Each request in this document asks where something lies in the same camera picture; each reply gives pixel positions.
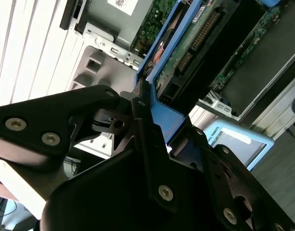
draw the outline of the white label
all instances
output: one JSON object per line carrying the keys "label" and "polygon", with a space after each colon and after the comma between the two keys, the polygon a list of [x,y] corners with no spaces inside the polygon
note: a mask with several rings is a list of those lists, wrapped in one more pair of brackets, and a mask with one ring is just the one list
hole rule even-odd
{"label": "white label", "polygon": [[132,15],[138,0],[108,0],[108,3],[128,15]]}
{"label": "white label", "polygon": [[198,13],[196,14],[196,16],[194,17],[194,19],[192,20],[193,23],[196,23],[197,20],[200,18],[200,15],[203,13],[205,9],[205,6],[201,6]]}

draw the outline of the screw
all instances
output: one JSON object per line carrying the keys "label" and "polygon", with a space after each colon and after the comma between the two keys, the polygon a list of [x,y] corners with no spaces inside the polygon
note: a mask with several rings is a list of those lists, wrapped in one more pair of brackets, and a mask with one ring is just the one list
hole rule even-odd
{"label": "screw", "polygon": [[229,150],[228,150],[228,148],[223,147],[223,151],[224,151],[226,154],[229,154]]}
{"label": "screw", "polygon": [[142,101],[139,101],[138,103],[140,103],[142,106],[145,106],[146,104]]}
{"label": "screw", "polygon": [[236,219],[236,216],[234,215],[234,213],[228,209],[228,208],[225,208],[224,209],[224,215],[225,215],[225,218],[232,224],[232,225],[236,225],[238,223],[237,219]]}
{"label": "screw", "polygon": [[200,129],[197,129],[197,133],[198,133],[199,135],[203,135],[203,132],[202,132]]}
{"label": "screw", "polygon": [[107,94],[108,96],[111,96],[111,97],[114,96],[114,93],[113,93],[113,92],[110,92],[109,90],[106,90],[106,94]]}
{"label": "screw", "polygon": [[100,45],[101,43],[102,43],[102,39],[101,39],[101,37],[97,37],[96,39],[95,39],[95,43],[97,44],[97,45]]}
{"label": "screw", "polygon": [[41,140],[49,146],[56,146],[61,142],[61,138],[53,132],[43,134]]}
{"label": "screw", "polygon": [[173,200],[173,192],[167,185],[159,186],[158,193],[165,201]]}
{"label": "screw", "polygon": [[282,226],[280,224],[278,224],[278,223],[275,223],[275,227],[276,227],[277,231],[284,231]]}
{"label": "screw", "polygon": [[5,126],[13,131],[22,131],[27,127],[27,123],[19,118],[10,118],[6,120]]}

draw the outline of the green circuit board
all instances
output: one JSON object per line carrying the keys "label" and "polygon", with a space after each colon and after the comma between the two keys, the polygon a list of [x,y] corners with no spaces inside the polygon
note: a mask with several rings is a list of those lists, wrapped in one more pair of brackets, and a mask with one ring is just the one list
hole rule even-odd
{"label": "green circuit board", "polygon": [[280,7],[274,7],[269,9],[259,20],[244,42],[239,46],[237,51],[231,57],[229,62],[225,65],[220,74],[211,84],[211,89],[216,92],[220,92],[228,80],[234,75],[237,68],[247,58],[249,53],[260,42],[264,34],[279,21],[281,14]]}
{"label": "green circuit board", "polygon": [[141,57],[148,52],[175,3],[176,0],[153,1],[149,13],[146,15],[134,38],[130,48],[131,52]]}
{"label": "green circuit board", "polygon": [[160,75],[156,78],[156,91],[160,89],[167,79],[171,78],[176,68],[182,70],[188,64],[192,57],[188,50],[190,48],[195,50],[199,47],[200,42],[204,40],[205,36],[209,32],[209,29],[212,28],[213,23],[220,15],[214,10],[217,2],[218,1],[215,0],[211,5],[202,6],[199,9],[197,15],[181,38],[175,51],[170,56]]}

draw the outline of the screen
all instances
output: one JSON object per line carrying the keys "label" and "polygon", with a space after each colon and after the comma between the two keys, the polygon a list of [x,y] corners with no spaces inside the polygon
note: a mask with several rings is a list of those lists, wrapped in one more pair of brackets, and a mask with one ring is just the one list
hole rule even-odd
{"label": "screen", "polygon": [[261,153],[266,144],[250,139],[238,132],[227,128],[221,129],[220,133],[212,143],[212,147],[218,144],[227,146],[247,166]]}

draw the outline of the blue monitor frame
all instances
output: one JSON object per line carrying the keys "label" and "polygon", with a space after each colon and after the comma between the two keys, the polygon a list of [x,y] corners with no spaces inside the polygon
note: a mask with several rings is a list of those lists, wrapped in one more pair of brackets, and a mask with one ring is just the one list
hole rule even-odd
{"label": "blue monitor frame", "polygon": [[250,171],[254,168],[254,166],[262,159],[262,157],[273,147],[274,140],[270,137],[267,137],[261,133],[255,132],[253,130],[249,130],[247,128],[243,128],[239,125],[230,123],[223,119],[217,119],[214,121],[209,127],[204,130],[204,133],[208,139],[209,144],[211,145],[218,137],[219,133],[223,128],[227,128],[231,131],[235,131],[239,134],[245,135],[248,138],[261,142],[266,146],[261,150],[261,152],[248,164],[247,169]]}

